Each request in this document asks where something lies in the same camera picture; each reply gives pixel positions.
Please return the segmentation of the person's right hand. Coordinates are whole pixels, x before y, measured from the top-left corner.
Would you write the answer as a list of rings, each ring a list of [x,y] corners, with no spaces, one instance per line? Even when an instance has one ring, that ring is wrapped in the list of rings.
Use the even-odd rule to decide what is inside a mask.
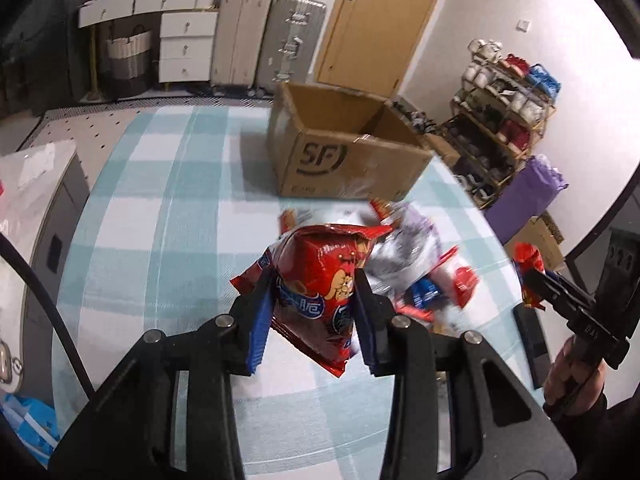
[[[575,337],[570,336],[556,355],[548,376],[544,381],[544,402],[553,406],[570,394],[570,381],[582,388],[568,404],[564,414],[577,416],[588,412],[600,398],[604,388],[606,363],[589,365],[575,356]]]

